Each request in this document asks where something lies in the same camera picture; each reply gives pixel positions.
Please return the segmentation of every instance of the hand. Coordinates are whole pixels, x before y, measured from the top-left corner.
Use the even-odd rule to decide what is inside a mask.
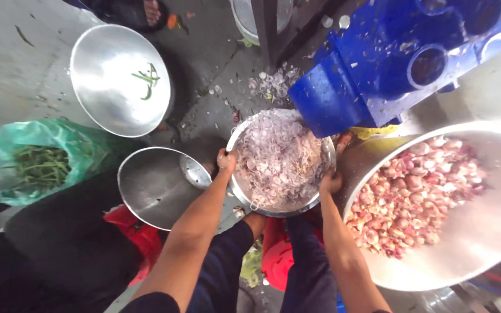
[[[226,156],[226,149],[220,149],[218,152],[218,166],[220,172],[227,172],[229,175],[233,174],[235,165],[237,165],[237,151],[231,151]]]
[[[332,194],[341,189],[342,181],[341,174],[336,172],[335,168],[330,168],[320,181],[320,192]]]

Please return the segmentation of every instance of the dark trousers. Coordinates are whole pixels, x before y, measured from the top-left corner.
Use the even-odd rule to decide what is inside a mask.
[[[116,172],[109,172],[12,217],[0,233],[0,312],[107,309],[142,261],[137,247],[103,219],[121,203]]]
[[[336,312],[336,281],[312,224],[301,215],[287,218],[287,228],[295,264],[281,312]],[[187,312],[235,313],[242,259],[252,244],[243,221],[214,237]]]

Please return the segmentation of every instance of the metal bowl rim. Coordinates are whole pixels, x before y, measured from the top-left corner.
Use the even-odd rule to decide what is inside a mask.
[[[463,123],[463,124],[455,124],[455,125],[450,125],[446,126],[440,129],[436,129],[432,132],[427,132],[424,135],[411,135],[411,136],[417,136],[416,138],[412,139],[411,141],[399,146],[397,149],[395,149],[392,153],[388,154],[384,159],[382,159],[380,162],[378,162],[370,171],[365,174],[365,176],[359,181],[353,192],[351,193],[351,196],[349,199],[347,199],[347,204],[345,205],[342,220],[345,222],[345,217],[347,215],[347,212],[351,209],[351,206],[353,204],[353,200],[357,197],[359,191],[361,188],[366,184],[366,181],[370,179],[372,174],[374,174],[375,171],[377,171],[387,160],[390,160],[391,158],[395,157],[397,154],[401,153],[405,149],[409,148],[410,146],[419,143],[421,141],[424,141],[426,139],[439,136],[439,135],[446,135],[446,134],[451,134],[453,132],[492,132],[495,134],[500,134],[501,135],[501,121],[474,121],[474,122],[469,122],[469,123]],[[374,278],[372,279],[375,284],[377,284],[380,287],[392,289],[392,290],[399,290],[399,291],[427,291],[427,290],[434,290],[437,288],[444,288],[448,286],[453,286],[455,284],[461,283],[463,281],[467,281],[469,279],[472,279],[475,276],[478,276],[485,271],[489,270],[491,267],[495,266],[501,261],[501,253],[497,254],[495,258],[491,262],[487,262],[484,266],[481,266],[480,268],[476,269],[473,272],[470,272],[462,277],[459,277],[458,279],[453,279],[450,280],[446,285],[442,286],[432,286],[431,288],[418,288],[418,289],[395,289],[392,288],[392,286],[387,286],[384,285],[378,281],[376,281]]]
[[[279,109],[279,110],[298,112],[297,110],[292,110],[292,109]],[[252,115],[251,117],[258,115],[261,112],[258,112],[256,114]],[[237,125],[235,128],[233,128],[233,132],[231,134],[231,137],[229,138],[229,141],[227,142],[227,147],[226,147],[227,152],[230,152],[231,150],[233,150],[233,147],[235,146],[235,143],[237,142],[237,139],[239,139],[239,136],[241,135],[241,133],[244,132],[245,129],[247,129],[248,125],[251,122],[253,122],[253,120],[251,120],[251,117],[248,117],[247,119],[245,119],[245,121],[243,121],[242,123]],[[335,167],[336,166],[336,155],[335,155],[335,148],[334,148],[332,139],[330,137],[325,137],[322,139],[326,139],[328,142],[328,148],[330,149],[330,151],[334,151],[333,155],[330,155],[330,154],[328,154],[328,155],[330,156],[330,166]],[[249,205],[249,206],[252,204],[249,201],[249,199],[244,195],[243,191],[239,187],[239,184],[237,184],[237,181],[235,180],[235,174],[232,174],[231,177],[229,178],[229,186],[233,190],[233,193],[235,194],[235,196],[240,200],[240,202],[242,202],[245,205]],[[280,211],[270,211],[270,210],[266,210],[263,208],[253,209],[252,207],[251,207],[251,210],[253,210],[257,213],[260,213],[262,215],[265,215],[265,216],[270,216],[270,217],[290,217],[290,216],[295,216],[295,215],[299,215],[301,213],[304,213],[307,210],[314,207],[315,205],[317,205],[320,202],[320,200],[318,199],[319,197],[320,197],[320,193],[317,192],[313,197],[311,197],[311,200],[307,204],[305,204],[302,208],[299,208],[296,210],[291,210],[291,211],[281,211],[281,212]]]
[[[129,32],[133,32],[135,33],[137,36],[141,37],[142,39],[144,39],[148,44],[150,44],[152,47],[154,47],[154,45],[152,45],[152,43],[150,41],[148,41],[148,39],[144,38],[143,35],[135,32],[134,30],[130,29],[129,27],[125,27],[125,26],[121,26],[121,25],[117,25],[117,24],[105,24],[105,25],[96,25],[94,27],[90,27],[89,29],[87,29],[85,32],[82,33],[82,35],[80,35],[79,39],[77,39],[77,41],[75,42],[75,45],[73,46],[73,49],[71,51],[71,57],[69,58],[69,70],[71,71],[71,74],[73,72],[73,61],[75,60],[75,54],[76,54],[76,51],[78,49],[78,46],[80,44],[80,42],[86,37],[88,36],[89,33],[93,32],[94,30],[98,29],[98,28],[104,28],[104,27],[116,27],[116,28],[123,28],[125,30],[128,30]],[[160,53],[156,50],[156,53],[157,55],[160,57],[161,59],[161,55]],[[168,71],[168,68],[165,67],[165,71],[166,73],[169,75],[169,71]],[[77,93],[77,90],[75,88],[75,85],[73,84],[73,91],[75,92],[75,96],[77,97],[77,100],[79,101],[80,103],[80,106],[83,108],[83,110],[88,114],[88,116],[96,123],[98,124],[98,126],[100,126],[101,128],[105,129],[106,131],[114,134],[114,135],[117,135],[117,136],[121,136],[121,137],[125,137],[125,138],[138,138],[138,137],[142,137],[144,135],[148,135],[150,132],[152,132],[153,130],[156,129],[156,127],[158,127],[160,125],[160,123],[164,120],[164,118],[162,117],[161,121],[159,123],[156,124],[156,126],[152,129],[150,129],[148,132],[144,132],[143,134],[140,134],[140,135],[134,135],[134,136],[129,136],[129,135],[122,135],[122,134],[118,134],[116,132],[112,132],[111,130],[109,130],[108,128],[104,127],[102,124],[100,124],[100,122],[98,122],[93,116],[92,114],[90,114],[88,112],[88,110],[86,110],[86,107],[85,105],[82,103],[82,101],[80,100],[80,97],[79,97],[79,94]]]
[[[143,221],[144,223],[149,224],[150,226],[158,228],[158,229],[163,230],[163,231],[171,231],[171,230],[168,230],[166,228],[158,227],[158,226],[156,226],[156,225],[154,225],[152,223],[149,223],[145,219],[143,219],[142,217],[140,217],[138,214],[136,214],[135,210],[133,208],[131,208],[131,206],[129,205],[129,203],[127,203],[127,200],[125,200],[125,197],[123,196],[123,192],[122,192],[122,189],[121,189],[121,170],[123,169],[123,166],[127,163],[127,161],[129,161],[129,159],[131,159],[133,156],[135,156],[135,154],[142,153],[143,151],[146,151],[146,150],[154,150],[154,149],[170,150],[170,151],[174,151],[174,152],[180,153],[180,154],[182,154],[182,155],[190,158],[191,160],[195,161],[205,171],[205,173],[208,176],[208,178],[210,179],[210,181],[212,181],[212,176],[210,176],[210,173],[208,173],[208,171],[202,166],[202,164],[200,164],[200,162],[198,162],[197,160],[195,160],[190,155],[188,155],[188,154],[186,154],[184,152],[181,152],[179,150],[172,149],[172,148],[167,148],[167,147],[164,147],[164,146],[150,146],[148,148],[142,148],[140,150],[137,150],[137,151],[131,153],[129,156],[127,156],[127,158],[125,160],[123,160],[123,162],[121,163],[121,166],[119,167],[119,170],[117,171],[117,186],[119,187],[119,193],[121,194],[121,199],[123,200],[123,203],[127,206],[127,208],[129,208],[129,211],[131,211],[131,213],[136,216],[136,218],[138,218],[139,220]]]

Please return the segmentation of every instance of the large metal pot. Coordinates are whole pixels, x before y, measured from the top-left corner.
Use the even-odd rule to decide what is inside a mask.
[[[379,286],[404,291],[451,286],[501,261],[501,123],[453,125],[425,135],[373,139],[347,149],[338,160],[344,187],[335,201],[347,213],[362,186],[384,162],[415,143],[442,134],[463,139],[475,149],[489,170],[491,187],[483,196],[450,210],[437,245],[413,249],[402,260],[363,250],[372,279]]]
[[[221,138],[205,137],[175,149],[138,150],[123,161],[117,174],[123,201],[145,223],[171,230],[218,174],[216,158],[225,146]]]
[[[288,117],[301,118],[301,114],[297,110],[278,109],[278,111],[282,112],[282,114]],[[239,145],[241,145],[239,138],[244,134],[247,127],[254,121],[254,117],[261,113],[262,112],[253,115],[234,128],[233,133],[229,138],[229,142],[227,143],[227,151],[238,150]],[[326,154],[330,166],[334,166],[336,164],[336,152],[333,147],[332,139],[330,139],[330,137],[322,139],[322,152]],[[229,186],[231,187],[231,189],[233,189],[233,194],[244,205],[250,207],[257,213],[271,217],[295,216],[311,209],[320,201],[318,199],[319,194],[316,193],[309,199],[303,199],[302,202],[297,205],[283,208],[261,208],[257,207],[251,202],[250,199],[252,198],[253,193],[252,187],[245,179],[241,177],[241,175],[237,171],[235,171],[235,173],[233,173],[233,175],[231,176],[231,179],[229,180]]]

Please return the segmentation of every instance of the foot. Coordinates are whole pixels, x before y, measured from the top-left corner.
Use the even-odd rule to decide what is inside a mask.
[[[160,4],[157,0],[144,0],[144,12],[146,12],[146,21],[148,25],[155,26],[161,18]]]

